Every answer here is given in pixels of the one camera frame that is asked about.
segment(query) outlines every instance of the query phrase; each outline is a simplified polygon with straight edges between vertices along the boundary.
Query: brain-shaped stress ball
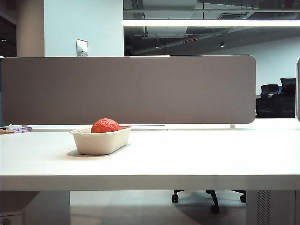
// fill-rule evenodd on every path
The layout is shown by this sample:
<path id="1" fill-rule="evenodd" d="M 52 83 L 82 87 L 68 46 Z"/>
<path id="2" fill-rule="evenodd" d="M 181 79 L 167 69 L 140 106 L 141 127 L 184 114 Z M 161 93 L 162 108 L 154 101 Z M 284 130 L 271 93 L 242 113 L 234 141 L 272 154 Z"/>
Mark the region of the brain-shaped stress ball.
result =
<path id="1" fill-rule="evenodd" d="M 103 118 L 94 123 L 91 132 L 103 133 L 103 132 L 112 132 L 117 130 L 121 130 L 121 127 L 116 121 L 109 118 Z"/>

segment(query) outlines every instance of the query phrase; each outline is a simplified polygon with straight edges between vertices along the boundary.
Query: ceiling light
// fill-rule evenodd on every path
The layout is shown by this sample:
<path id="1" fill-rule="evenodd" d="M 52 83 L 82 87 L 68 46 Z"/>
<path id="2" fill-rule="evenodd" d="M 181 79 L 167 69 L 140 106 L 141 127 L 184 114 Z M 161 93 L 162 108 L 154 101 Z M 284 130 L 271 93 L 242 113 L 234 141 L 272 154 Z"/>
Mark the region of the ceiling light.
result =
<path id="1" fill-rule="evenodd" d="M 154 27 L 299 27 L 300 20 L 123 20 L 123 25 Z"/>

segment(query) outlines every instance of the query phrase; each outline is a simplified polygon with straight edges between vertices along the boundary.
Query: chair caster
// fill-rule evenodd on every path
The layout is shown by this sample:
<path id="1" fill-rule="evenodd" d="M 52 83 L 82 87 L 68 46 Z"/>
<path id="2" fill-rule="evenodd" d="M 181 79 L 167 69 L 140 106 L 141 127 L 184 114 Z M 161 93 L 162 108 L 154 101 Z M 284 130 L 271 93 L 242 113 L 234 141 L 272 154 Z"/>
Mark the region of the chair caster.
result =
<path id="1" fill-rule="evenodd" d="M 240 196 L 240 201 L 242 203 L 246 203 L 246 195 L 245 194 L 243 194 L 243 195 Z"/>
<path id="2" fill-rule="evenodd" d="M 172 202 L 173 203 L 177 203 L 178 202 L 178 195 L 177 194 L 173 194 L 172 195 Z"/>
<path id="3" fill-rule="evenodd" d="M 213 214 L 218 214 L 218 213 L 220 212 L 220 209 L 219 209 L 218 206 L 212 205 L 212 206 L 210 207 L 210 211 L 211 211 Z"/>

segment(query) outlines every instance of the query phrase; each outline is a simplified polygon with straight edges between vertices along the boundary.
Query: black office chair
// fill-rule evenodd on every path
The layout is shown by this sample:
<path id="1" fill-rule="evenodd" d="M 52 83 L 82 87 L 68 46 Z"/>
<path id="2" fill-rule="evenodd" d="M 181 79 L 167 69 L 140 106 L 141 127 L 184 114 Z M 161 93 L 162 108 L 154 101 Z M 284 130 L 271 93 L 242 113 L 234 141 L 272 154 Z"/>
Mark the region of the black office chair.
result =
<path id="1" fill-rule="evenodd" d="M 262 92 L 261 92 L 261 97 L 268 97 L 269 94 L 278 94 L 279 92 L 279 86 L 278 84 L 266 84 L 261 86 Z"/>
<path id="2" fill-rule="evenodd" d="M 273 95 L 274 114 L 277 118 L 295 118 L 296 84 L 284 85 L 284 93 Z"/>
<path id="3" fill-rule="evenodd" d="M 272 97 L 261 97 L 255 100 L 255 109 L 258 118 L 276 118 L 274 108 Z"/>
<path id="4" fill-rule="evenodd" d="M 296 78 L 281 78 L 280 81 L 282 83 L 281 93 L 285 93 L 287 89 L 290 90 L 293 85 L 296 87 Z"/>
<path id="5" fill-rule="evenodd" d="M 174 194 L 172 195 L 172 202 L 173 203 L 177 203 L 178 202 L 178 195 L 177 195 L 177 193 L 180 192 L 180 191 L 183 191 L 183 190 L 174 190 Z M 246 191 L 242 191 L 242 190 L 234 190 L 234 191 L 242 193 L 243 195 L 240 196 L 240 200 L 243 203 L 246 203 Z M 206 193 L 210 194 L 212 200 L 214 201 L 214 205 L 212 205 L 210 207 L 210 211 L 213 214 L 218 214 L 220 212 L 220 209 L 219 209 L 219 204 L 218 204 L 218 199 L 217 199 L 216 192 L 214 190 L 207 190 Z"/>

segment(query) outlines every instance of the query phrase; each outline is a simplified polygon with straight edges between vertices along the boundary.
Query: wall plate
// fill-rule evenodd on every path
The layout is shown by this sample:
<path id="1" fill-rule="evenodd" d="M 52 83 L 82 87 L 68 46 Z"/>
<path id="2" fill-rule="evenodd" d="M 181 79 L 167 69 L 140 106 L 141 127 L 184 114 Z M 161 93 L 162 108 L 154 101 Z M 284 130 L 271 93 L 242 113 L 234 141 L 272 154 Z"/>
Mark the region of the wall plate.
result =
<path id="1" fill-rule="evenodd" d="M 88 56 L 88 42 L 76 39 L 77 56 Z"/>

